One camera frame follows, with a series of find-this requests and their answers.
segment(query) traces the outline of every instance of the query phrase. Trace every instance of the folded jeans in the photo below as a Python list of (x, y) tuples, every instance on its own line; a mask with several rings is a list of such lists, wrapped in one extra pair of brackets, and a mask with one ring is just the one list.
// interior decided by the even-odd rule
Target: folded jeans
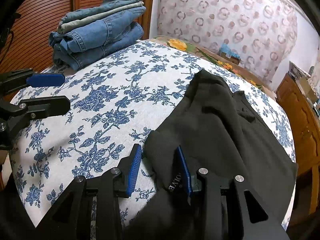
[(140, 6), (117, 12), (66, 34), (51, 32), (49, 45), (55, 47), (60, 44), (61, 50), (68, 54), (105, 46), (122, 39), (128, 33), (126, 27), (145, 10), (144, 6)]
[(100, 6), (93, 8), (79, 9), (73, 12), (68, 12), (60, 21), (59, 25), (68, 23), (74, 20), (81, 20), (91, 15), (106, 12), (114, 8), (124, 5), (140, 2), (142, 0), (103, 0)]
[(128, 26), (128, 33), (119, 41), (108, 43), (105, 46), (100, 46), (94, 49), (89, 49), (85, 52), (77, 52), (68, 54), (61, 50), (60, 44), (55, 44), (53, 52), (53, 62), (56, 65), (67, 64), (74, 70), (82, 69), (97, 60), (110, 55), (120, 49), (133, 45), (136, 40), (140, 39), (144, 32), (141, 26), (132, 22)]
[(97, 20), (101, 20), (111, 14), (115, 14), (117, 12), (121, 12), (121, 11), (131, 9), (131, 8), (140, 7), (142, 5), (143, 5), (143, 2), (136, 2), (136, 3), (124, 5), (124, 6), (121, 6), (118, 8), (114, 8), (114, 9), (107, 11), (107, 12), (98, 13), (98, 14), (95, 14), (92, 16), (88, 16), (88, 17), (83, 18), (81, 20), (74, 20), (72, 22), (64, 23), (64, 24), (58, 26), (57, 33), (65, 34), (65, 33), (68, 33), (76, 28), (80, 28), (80, 27), (86, 26), (90, 23), (93, 23)]

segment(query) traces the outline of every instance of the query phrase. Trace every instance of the wooden wardrobe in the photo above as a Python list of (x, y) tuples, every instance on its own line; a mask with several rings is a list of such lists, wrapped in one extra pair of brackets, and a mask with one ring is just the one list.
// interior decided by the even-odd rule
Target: wooden wardrobe
[[(102, 0), (25, 0), (17, 12), (21, 18), (13, 25), (14, 38), (4, 60), (0, 73), (32, 68), (42, 71), (52, 65), (52, 48), (48, 45), (48, 35), (57, 29), (60, 19), (69, 11), (79, 8), (99, 6)], [(152, 0), (143, 0), (147, 8), (138, 19), (145, 34), (149, 37)], [(2, 49), (3, 57), (11, 40), (8, 36), (6, 46)]]

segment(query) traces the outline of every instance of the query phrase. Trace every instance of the light blue denim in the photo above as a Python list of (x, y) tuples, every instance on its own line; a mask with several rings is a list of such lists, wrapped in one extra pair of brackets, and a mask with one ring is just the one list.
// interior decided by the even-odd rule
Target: light blue denim
[(106, 12), (120, 6), (140, 2), (142, 0), (103, 0), (100, 6), (93, 8), (79, 9), (74, 12), (68, 12), (60, 21), (59, 25), (74, 20), (81, 20), (91, 15)]
[(74, 70), (82, 69), (111, 53), (133, 45), (144, 34), (143, 29), (137, 22), (132, 22), (127, 28), (129, 31), (121, 40), (85, 52), (68, 54), (64, 49), (61, 50), (59, 43), (56, 43), (54, 45), (53, 62), (56, 65), (67, 64)]
[(71, 54), (119, 41), (130, 30), (127, 27), (132, 21), (142, 15), (145, 10), (144, 6), (140, 6), (117, 12), (66, 34), (51, 32), (49, 45), (54, 47), (59, 43), (61, 50)]

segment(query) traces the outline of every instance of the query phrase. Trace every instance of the wooden cabinet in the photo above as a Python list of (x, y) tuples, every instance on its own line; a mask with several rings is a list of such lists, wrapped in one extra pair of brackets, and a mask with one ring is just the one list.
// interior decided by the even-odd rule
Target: wooden cabinet
[(320, 122), (295, 81), (286, 74), (277, 92), (279, 105), (286, 112), (293, 135), (298, 176), (312, 172), (309, 214), (316, 211), (319, 195)]

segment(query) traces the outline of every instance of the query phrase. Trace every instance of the white and blue fabric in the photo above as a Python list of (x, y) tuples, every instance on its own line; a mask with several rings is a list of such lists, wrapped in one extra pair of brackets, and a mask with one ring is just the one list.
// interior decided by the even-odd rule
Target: white and blue fabric
[[(100, 176), (128, 156), (134, 143), (142, 146), (182, 99), (194, 74), (202, 68), (222, 76), (230, 89), (244, 90), (247, 100), (273, 131), (295, 162), (294, 144), (283, 109), (266, 94), (235, 74), (188, 53), (144, 41), (122, 49), (74, 72), (63, 71), (61, 87), (26, 88), (12, 100), (65, 95), (71, 109), (64, 116), (35, 120), (22, 130), (10, 152), (12, 173), (21, 200), (37, 225), (77, 175)], [(127, 225), (157, 192), (156, 174), (142, 159), (135, 191), (119, 200)], [(290, 219), (293, 197), (283, 220)], [(92, 238), (95, 238), (95, 209)]]

